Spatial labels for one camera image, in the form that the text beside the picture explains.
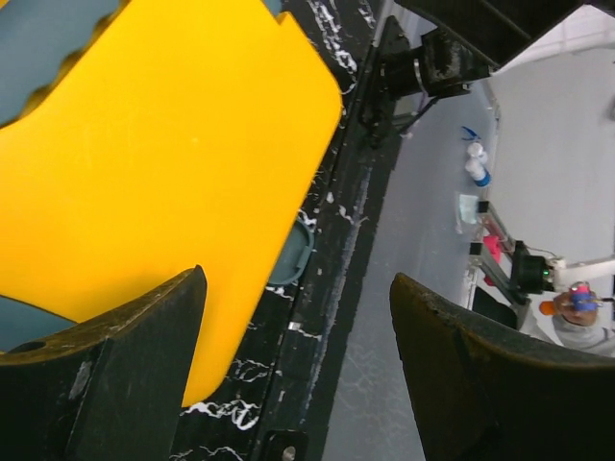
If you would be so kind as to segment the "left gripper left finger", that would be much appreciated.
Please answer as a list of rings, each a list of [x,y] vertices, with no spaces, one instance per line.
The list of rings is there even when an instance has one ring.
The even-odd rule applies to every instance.
[[[2,354],[2,459],[168,459],[206,295],[196,266]]]

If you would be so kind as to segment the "yellow medicine box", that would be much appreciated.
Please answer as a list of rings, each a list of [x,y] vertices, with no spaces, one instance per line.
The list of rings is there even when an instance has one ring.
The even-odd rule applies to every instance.
[[[1,292],[81,323],[200,266],[222,383],[342,114],[290,12],[127,1],[1,131]]]

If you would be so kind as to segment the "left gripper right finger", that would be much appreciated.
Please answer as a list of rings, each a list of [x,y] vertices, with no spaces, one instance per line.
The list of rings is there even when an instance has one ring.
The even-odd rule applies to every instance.
[[[527,336],[398,274],[390,311],[429,460],[610,460],[614,362]]]

